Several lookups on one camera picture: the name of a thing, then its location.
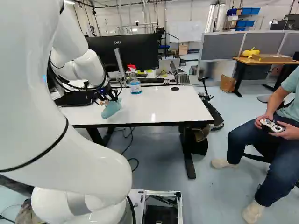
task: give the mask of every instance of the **jeans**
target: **jeans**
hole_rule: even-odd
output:
[[[299,127],[299,123],[274,114],[274,120]],[[299,180],[299,140],[286,140],[269,135],[254,125],[255,119],[237,127],[228,134],[227,161],[238,164],[245,146],[266,144],[266,151],[273,155],[273,161],[266,179],[257,190],[255,200],[269,207],[289,194]]]

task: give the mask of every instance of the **seated man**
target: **seated man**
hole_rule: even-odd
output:
[[[287,108],[277,110],[291,92],[296,93],[295,100]],[[259,122],[262,118],[277,121],[285,127],[285,131],[267,133],[262,130]],[[245,146],[258,143],[269,145],[269,153],[274,153],[274,159],[254,201],[242,213],[250,224],[257,221],[265,207],[288,195],[299,180],[299,67],[271,95],[264,115],[228,134],[227,158],[213,159],[212,165],[219,169],[235,168],[243,156]]]

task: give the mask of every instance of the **dell monitor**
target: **dell monitor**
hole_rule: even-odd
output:
[[[106,72],[117,71],[114,49],[118,48],[122,65],[133,64],[137,70],[155,69],[159,67],[158,40],[160,34],[135,34],[119,36],[102,36],[87,38],[89,49],[100,57]]]

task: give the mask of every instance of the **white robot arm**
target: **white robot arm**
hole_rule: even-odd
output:
[[[46,222],[115,224],[125,213],[131,167],[69,125],[43,79],[52,47],[52,63],[65,64],[61,75],[95,86],[104,79],[68,11],[59,11],[57,0],[1,4],[0,174],[36,186],[32,206]]]

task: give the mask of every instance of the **gray cubicle panel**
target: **gray cubicle panel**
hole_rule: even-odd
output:
[[[299,51],[299,33],[288,33],[280,54],[293,57],[296,51]]]
[[[230,59],[239,55],[244,33],[204,35],[201,60]]]
[[[242,52],[253,47],[260,50],[261,54],[276,54],[285,33],[247,33]]]

